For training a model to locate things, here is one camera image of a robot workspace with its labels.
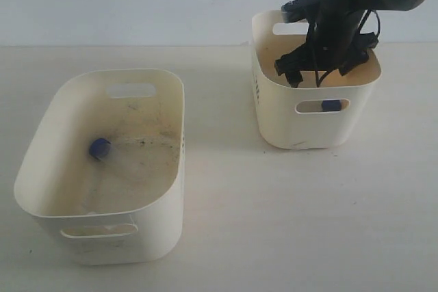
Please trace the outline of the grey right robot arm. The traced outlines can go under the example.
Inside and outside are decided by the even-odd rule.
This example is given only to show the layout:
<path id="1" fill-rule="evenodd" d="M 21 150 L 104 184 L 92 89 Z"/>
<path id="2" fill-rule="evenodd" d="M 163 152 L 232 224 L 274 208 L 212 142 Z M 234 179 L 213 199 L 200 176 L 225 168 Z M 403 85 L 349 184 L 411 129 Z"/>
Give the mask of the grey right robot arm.
<path id="1" fill-rule="evenodd" d="M 376 33 L 362 33 L 371 12 L 408 12 L 425 0 L 293 0 L 281 8 L 284 23 L 307 21 L 305 42 L 274 62 L 278 75 L 300 80 L 301 72 L 338 70 L 347 75 L 366 63 L 378 44 Z"/>

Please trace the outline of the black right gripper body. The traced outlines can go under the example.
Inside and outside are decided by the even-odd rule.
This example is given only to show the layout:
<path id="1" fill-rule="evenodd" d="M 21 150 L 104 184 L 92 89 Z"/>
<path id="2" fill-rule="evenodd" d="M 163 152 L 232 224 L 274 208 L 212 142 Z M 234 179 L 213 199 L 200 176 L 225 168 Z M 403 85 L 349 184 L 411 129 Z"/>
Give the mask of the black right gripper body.
<path id="1" fill-rule="evenodd" d="M 358 32 L 361 19 L 370 9 L 368 0 L 320 0 L 318 15 L 302 45 L 274 62 L 278 73 L 293 70 L 334 71 L 345 61 L 358 66 L 368 61 L 368 49 L 377 43 L 375 33 Z"/>

